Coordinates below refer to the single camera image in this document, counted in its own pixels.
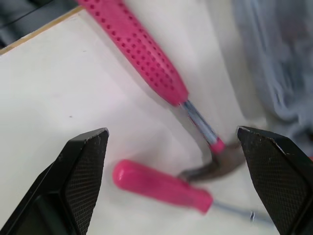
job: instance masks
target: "metal shaft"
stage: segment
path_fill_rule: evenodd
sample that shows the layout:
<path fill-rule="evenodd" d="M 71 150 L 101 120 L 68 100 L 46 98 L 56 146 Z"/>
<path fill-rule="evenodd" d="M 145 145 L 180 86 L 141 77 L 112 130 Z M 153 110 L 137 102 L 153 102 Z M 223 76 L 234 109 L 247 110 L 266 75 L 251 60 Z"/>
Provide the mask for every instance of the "metal shaft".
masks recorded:
<path fill-rule="evenodd" d="M 188 100 L 182 104 L 182 108 L 188 112 L 190 119 L 193 121 L 198 130 L 203 134 L 205 140 L 213 145 L 218 141 L 217 135 L 212 130 L 211 126 L 207 124 L 201 114 L 197 111 L 195 106 Z"/>
<path fill-rule="evenodd" d="M 235 208 L 233 206 L 226 205 L 226 204 L 218 202 L 218 201 L 214 201 L 213 205 L 216 208 L 222 209 L 222 210 L 227 211 L 227 212 L 238 214 L 238 215 L 242 216 L 243 218 L 246 218 L 247 220 L 249 219 L 250 222 L 262 222 L 262 223 L 266 223 L 266 224 L 274 226 L 272 219 L 266 213 L 243 210 L 243 209 Z"/>

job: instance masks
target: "textured grip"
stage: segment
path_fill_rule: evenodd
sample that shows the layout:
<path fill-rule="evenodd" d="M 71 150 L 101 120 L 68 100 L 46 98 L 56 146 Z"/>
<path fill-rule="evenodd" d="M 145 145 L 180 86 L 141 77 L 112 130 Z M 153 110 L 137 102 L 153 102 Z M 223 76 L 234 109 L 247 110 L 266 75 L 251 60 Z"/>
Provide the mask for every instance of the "textured grip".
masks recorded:
<path fill-rule="evenodd" d="M 293 158 L 300 158 L 302 167 L 307 163 L 301 160 L 302 156 L 297 155 L 296 150 L 290 151 L 282 144 L 279 146 L 275 142 L 278 140 L 277 136 L 253 128 L 238 129 L 238 138 L 253 185 L 277 230 L 281 235 L 298 235 L 299 233 L 293 233 L 293 230 L 310 202 L 312 191 L 308 181 L 298 172 L 296 165 L 288 160 L 285 153 Z M 283 140 L 285 145 L 295 146 L 289 139 Z"/>
<path fill-rule="evenodd" d="M 188 99 L 178 72 L 121 0 L 77 0 L 107 32 L 148 85 L 177 106 Z"/>
<path fill-rule="evenodd" d="M 98 199 L 107 142 L 107 132 L 86 140 L 82 153 L 65 185 L 65 200 L 80 235 L 87 233 Z"/>

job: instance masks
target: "white surface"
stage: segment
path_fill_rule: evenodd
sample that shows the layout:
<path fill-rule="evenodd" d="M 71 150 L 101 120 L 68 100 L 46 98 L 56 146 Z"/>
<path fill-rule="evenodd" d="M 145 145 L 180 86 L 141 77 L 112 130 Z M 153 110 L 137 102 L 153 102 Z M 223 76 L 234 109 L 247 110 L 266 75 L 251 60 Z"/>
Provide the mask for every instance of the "white surface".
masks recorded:
<path fill-rule="evenodd" d="M 190 99 L 222 139 L 230 140 L 237 125 L 263 122 L 241 112 L 204 1 L 127 3 L 173 61 Z M 111 184 L 110 170 L 118 159 L 175 175 L 201 165 L 207 147 L 184 114 L 145 84 L 85 11 L 0 57 L 0 73 L 0 226 L 69 139 L 107 127 L 105 171 L 89 235 L 277 233 L 214 208 L 203 216 Z M 264 210 L 246 166 L 200 186 L 221 201 Z"/>

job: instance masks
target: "gray fabric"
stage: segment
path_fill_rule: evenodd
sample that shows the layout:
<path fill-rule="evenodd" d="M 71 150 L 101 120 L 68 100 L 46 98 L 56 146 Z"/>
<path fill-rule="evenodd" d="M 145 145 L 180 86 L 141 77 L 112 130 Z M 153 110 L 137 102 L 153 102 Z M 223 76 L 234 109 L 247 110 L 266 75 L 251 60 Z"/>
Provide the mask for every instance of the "gray fabric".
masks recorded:
<path fill-rule="evenodd" d="M 313 1 L 233 0 L 253 82 L 271 130 L 313 156 Z"/>

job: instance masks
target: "pink screwdriver handle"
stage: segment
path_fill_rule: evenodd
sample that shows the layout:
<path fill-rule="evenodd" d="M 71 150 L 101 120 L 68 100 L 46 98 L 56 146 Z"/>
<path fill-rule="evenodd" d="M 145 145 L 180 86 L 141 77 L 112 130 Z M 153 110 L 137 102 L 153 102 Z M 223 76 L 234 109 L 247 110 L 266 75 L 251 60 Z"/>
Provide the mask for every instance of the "pink screwdriver handle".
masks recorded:
<path fill-rule="evenodd" d="M 171 61 L 121 0 L 77 0 L 107 32 L 148 85 L 178 106 L 188 91 Z"/>
<path fill-rule="evenodd" d="M 113 170 L 113 181 L 121 189 L 177 206 L 206 213 L 213 203 L 205 190 L 130 160 L 120 161 Z"/>

